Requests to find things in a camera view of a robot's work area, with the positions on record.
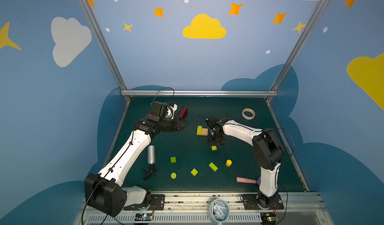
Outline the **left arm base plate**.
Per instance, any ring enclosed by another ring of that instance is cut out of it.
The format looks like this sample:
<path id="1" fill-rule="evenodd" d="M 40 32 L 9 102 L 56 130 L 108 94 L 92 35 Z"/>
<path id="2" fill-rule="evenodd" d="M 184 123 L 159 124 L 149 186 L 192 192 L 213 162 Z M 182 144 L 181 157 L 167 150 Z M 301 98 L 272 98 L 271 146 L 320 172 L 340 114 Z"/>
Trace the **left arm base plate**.
<path id="1" fill-rule="evenodd" d="M 154 194 L 151 195 L 151 199 L 148 205 L 145 204 L 134 204 L 125 206 L 124 211 L 152 211 L 155 208 L 155 211 L 163 211 L 165 206 L 165 195 L 164 194 Z"/>

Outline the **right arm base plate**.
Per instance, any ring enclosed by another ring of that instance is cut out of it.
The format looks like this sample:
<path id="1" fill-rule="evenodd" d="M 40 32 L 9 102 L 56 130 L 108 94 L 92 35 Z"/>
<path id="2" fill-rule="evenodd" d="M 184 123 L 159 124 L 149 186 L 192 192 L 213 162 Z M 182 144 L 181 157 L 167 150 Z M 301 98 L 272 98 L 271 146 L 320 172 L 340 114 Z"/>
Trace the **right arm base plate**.
<path id="1" fill-rule="evenodd" d="M 242 194 L 241 201 L 245 210 L 283 210 L 284 203 L 279 194 L 266 197 L 263 194 Z"/>

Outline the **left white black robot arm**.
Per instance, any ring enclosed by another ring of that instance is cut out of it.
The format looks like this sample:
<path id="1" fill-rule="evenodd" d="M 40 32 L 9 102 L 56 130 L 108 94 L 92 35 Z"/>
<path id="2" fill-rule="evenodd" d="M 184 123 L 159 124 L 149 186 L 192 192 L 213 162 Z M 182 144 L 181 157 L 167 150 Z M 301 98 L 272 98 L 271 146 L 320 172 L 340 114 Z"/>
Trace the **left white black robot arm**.
<path id="1" fill-rule="evenodd" d="M 152 102 L 148 114 L 134 124 L 130 137 L 112 160 L 97 174 L 87 175 L 84 181 L 86 206 L 113 218 L 130 206 L 147 209 L 151 205 L 151 191 L 140 186 L 125 191 L 124 180 L 156 135 L 181 131 L 187 126 L 187 112 L 186 107 L 178 110 L 173 102 Z"/>

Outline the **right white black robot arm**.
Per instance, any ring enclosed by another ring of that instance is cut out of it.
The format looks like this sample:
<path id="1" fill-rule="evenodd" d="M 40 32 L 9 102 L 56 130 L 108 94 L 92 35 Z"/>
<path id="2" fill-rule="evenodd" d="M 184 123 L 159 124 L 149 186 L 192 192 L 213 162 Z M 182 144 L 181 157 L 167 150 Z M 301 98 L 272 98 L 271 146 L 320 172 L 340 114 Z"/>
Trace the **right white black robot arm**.
<path id="1" fill-rule="evenodd" d="M 251 128 L 229 118 L 218 120 L 214 116 L 206 118 L 205 123 L 210 130 L 208 141 L 211 147 L 226 144 L 226 137 L 230 136 L 254 148 L 261 168 L 259 196 L 268 199 L 275 197 L 278 194 L 278 174 L 285 152 L 274 130 Z"/>

